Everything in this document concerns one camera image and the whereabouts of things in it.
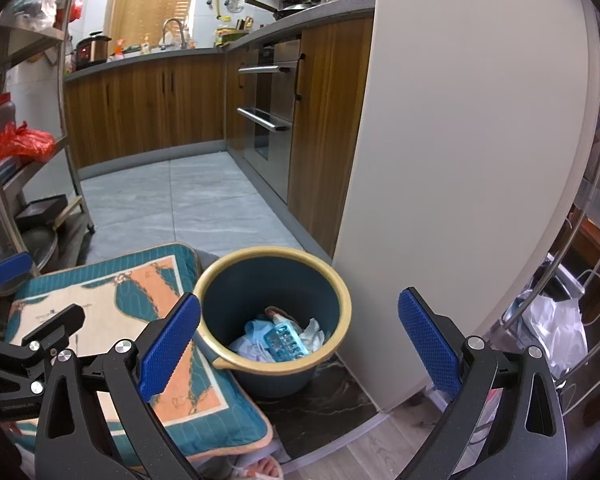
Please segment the white crumpled paper trash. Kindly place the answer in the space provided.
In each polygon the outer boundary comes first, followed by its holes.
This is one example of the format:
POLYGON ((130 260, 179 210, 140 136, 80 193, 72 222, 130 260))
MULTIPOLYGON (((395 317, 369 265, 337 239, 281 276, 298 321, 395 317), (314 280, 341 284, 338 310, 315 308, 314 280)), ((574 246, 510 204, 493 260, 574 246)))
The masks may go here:
POLYGON ((315 318, 302 327, 276 307, 246 323, 244 333, 230 344, 230 351, 259 363, 283 363, 302 359, 323 347, 326 336, 315 318))

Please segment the teal yellow-rimmed trash bin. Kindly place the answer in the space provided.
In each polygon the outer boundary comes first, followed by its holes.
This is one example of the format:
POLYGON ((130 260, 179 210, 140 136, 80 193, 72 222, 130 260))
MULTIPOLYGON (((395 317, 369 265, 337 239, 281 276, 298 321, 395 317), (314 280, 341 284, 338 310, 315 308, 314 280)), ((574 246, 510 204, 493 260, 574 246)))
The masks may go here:
POLYGON ((228 370, 250 396, 282 398, 301 390, 317 367, 343 343, 352 320, 347 286, 326 262, 308 252, 257 246, 219 258, 195 285, 201 319, 196 346, 216 370, 228 370), (266 347, 257 322, 288 322, 298 334, 312 333, 315 350, 289 361, 250 359, 235 348, 253 334, 266 347))

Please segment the wooden kitchen cabinets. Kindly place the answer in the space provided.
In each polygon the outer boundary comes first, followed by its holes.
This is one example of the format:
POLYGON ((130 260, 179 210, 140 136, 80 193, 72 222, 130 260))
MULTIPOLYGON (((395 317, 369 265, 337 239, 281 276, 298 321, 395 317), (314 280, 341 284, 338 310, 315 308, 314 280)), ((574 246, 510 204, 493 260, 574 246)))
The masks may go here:
POLYGON ((291 106, 287 210, 335 252, 358 140, 373 19, 280 32, 227 53, 99 66, 64 82, 76 164, 86 168, 188 144, 224 140, 239 155, 256 131, 239 107, 291 106))

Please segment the kitchen faucet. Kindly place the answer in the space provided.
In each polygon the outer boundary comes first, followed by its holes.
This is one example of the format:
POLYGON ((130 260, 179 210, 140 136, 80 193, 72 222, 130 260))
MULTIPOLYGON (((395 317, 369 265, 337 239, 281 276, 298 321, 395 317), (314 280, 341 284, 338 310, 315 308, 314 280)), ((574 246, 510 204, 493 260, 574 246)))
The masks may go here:
POLYGON ((167 18, 162 24, 160 49, 179 48, 186 50, 188 40, 185 35, 185 26, 179 18, 167 18))

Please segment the round black pan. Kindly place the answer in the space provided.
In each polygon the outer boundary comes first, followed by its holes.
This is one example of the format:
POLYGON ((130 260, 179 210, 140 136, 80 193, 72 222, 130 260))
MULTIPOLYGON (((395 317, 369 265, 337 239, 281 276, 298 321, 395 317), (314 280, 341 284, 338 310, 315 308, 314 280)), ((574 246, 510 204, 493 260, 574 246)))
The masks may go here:
POLYGON ((57 232, 51 226, 36 226, 22 232, 21 236, 38 272, 48 272, 59 259, 57 232))

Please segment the teal orange floor mat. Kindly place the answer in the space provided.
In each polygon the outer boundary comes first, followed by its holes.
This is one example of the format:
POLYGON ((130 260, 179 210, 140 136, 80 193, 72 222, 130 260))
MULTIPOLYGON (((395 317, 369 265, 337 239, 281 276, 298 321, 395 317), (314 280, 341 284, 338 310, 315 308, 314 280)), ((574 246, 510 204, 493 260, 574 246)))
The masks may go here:
MULTIPOLYGON (((69 304, 85 314, 69 339, 77 356, 104 354, 119 340, 134 340, 192 292, 204 263, 181 243, 45 274, 17 290, 6 325, 6 341, 21 344, 69 304)), ((163 393, 151 406, 181 453, 194 462, 257 452, 273 440, 273 428, 227 370, 216 370, 189 344, 163 393)))

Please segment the white plastic bag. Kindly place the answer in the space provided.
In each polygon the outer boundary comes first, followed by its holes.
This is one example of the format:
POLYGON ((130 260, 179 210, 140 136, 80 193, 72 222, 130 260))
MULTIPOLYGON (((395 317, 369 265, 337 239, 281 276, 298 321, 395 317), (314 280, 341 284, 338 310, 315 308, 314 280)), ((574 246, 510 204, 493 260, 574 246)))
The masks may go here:
POLYGON ((524 324, 544 351, 548 367, 561 378, 588 354, 579 300, 537 296, 522 314, 524 324))

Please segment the blue blister pack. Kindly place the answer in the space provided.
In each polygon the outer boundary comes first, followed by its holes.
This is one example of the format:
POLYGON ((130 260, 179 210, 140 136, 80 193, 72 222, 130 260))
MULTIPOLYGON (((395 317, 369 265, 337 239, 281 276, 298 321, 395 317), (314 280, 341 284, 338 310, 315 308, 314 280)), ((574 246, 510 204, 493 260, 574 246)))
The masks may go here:
POLYGON ((299 334, 289 322, 280 322, 265 336, 268 353, 275 362, 290 362, 310 354, 299 334))

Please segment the red plastic bag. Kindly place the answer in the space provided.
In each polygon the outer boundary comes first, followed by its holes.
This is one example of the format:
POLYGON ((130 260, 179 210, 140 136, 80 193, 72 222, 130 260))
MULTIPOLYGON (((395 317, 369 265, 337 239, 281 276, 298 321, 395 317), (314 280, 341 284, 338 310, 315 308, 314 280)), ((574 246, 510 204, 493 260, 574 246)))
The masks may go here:
POLYGON ((26 122, 20 126, 8 124, 0 132, 0 161, 20 157, 35 162, 48 162, 56 148, 56 140, 50 133, 30 129, 26 122))

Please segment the stainless steel shelf rack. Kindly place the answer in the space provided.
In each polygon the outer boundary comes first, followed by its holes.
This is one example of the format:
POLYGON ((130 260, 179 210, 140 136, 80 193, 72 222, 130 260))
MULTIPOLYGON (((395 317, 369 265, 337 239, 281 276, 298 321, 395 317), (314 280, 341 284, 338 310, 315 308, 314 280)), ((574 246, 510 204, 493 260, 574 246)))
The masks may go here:
POLYGON ((6 0, 0 10, 0 260, 32 275, 73 266, 95 231, 66 126, 69 24, 81 0, 6 0))

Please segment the red lidded plastic container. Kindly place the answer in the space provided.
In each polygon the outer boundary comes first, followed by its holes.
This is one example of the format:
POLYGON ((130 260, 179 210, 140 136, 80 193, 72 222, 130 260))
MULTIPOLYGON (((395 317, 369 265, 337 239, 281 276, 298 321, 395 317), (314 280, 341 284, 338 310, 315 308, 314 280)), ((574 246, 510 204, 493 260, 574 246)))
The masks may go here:
POLYGON ((9 92, 0 94, 0 132, 16 122, 16 107, 9 92))

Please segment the rice cooker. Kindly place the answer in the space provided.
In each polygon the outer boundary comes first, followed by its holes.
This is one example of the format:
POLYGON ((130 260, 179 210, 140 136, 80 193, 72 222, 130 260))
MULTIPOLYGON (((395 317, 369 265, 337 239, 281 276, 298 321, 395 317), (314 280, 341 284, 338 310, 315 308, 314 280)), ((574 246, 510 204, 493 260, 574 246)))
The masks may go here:
POLYGON ((76 45, 74 52, 74 62, 76 70, 105 63, 109 55, 109 43, 111 38, 105 35, 101 30, 91 32, 76 45))

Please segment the stainless steel built-in oven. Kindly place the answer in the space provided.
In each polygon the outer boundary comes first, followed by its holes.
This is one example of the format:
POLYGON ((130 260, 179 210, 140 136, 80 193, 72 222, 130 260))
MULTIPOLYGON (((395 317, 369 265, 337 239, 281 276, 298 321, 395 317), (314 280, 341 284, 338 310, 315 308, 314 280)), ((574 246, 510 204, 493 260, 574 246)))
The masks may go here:
POLYGON ((267 44, 247 53, 237 70, 244 89, 236 114, 245 121, 242 156, 281 200, 288 198, 300 41, 267 44))

